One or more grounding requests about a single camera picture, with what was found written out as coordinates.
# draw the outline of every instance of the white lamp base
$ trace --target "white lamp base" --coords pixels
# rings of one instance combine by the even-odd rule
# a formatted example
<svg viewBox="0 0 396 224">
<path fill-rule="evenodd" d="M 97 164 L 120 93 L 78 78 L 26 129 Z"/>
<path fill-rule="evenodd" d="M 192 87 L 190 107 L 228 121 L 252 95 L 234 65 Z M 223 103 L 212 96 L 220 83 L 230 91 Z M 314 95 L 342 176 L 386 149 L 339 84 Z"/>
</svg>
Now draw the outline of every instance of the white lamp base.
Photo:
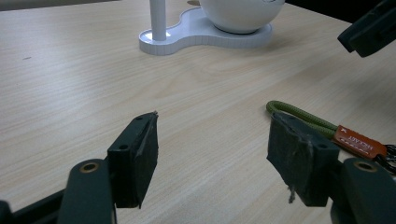
<svg viewBox="0 0 396 224">
<path fill-rule="evenodd" d="M 153 40 L 152 30 L 139 36 L 143 52 L 153 55 L 169 55 L 180 49 L 195 45 L 212 45 L 230 49 L 253 49 L 266 45 L 272 35 L 271 24 L 249 35 L 235 35 L 215 27 L 200 7 L 184 11 L 180 22 L 166 28 L 166 39 Z"/>
</svg>

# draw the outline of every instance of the green cable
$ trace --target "green cable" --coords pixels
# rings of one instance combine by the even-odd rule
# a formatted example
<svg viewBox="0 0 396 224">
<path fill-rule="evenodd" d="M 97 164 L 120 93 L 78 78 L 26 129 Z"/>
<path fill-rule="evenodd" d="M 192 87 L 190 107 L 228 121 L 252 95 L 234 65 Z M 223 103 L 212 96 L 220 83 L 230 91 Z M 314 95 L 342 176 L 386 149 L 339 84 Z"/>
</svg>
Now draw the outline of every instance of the green cable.
<svg viewBox="0 0 396 224">
<path fill-rule="evenodd" d="M 308 126 L 317 130 L 328 139 L 332 139 L 337 130 L 336 125 L 324 119 L 320 119 L 312 114 L 309 114 L 308 112 L 303 111 L 302 109 L 294 105 L 289 105 L 280 101 L 270 101 L 268 102 L 266 109 L 270 114 L 283 111 L 299 119 L 302 119 Z"/>
</svg>

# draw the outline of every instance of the orange label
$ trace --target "orange label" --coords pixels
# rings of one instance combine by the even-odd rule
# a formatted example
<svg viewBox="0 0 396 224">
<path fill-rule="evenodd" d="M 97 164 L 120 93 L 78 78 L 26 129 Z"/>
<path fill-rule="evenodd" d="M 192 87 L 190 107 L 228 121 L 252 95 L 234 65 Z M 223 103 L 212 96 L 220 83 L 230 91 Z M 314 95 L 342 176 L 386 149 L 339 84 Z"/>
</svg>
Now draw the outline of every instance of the orange label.
<svg viewBox="0 0 396 224">
<path fill-rule="evenodd" d="M 338 126 L 332 140 L 340 147 L 363 158 L 372 160 L 378 154 L 387 156 L 387 148 L 384 145 L 341 125 Z"/>
</svg>

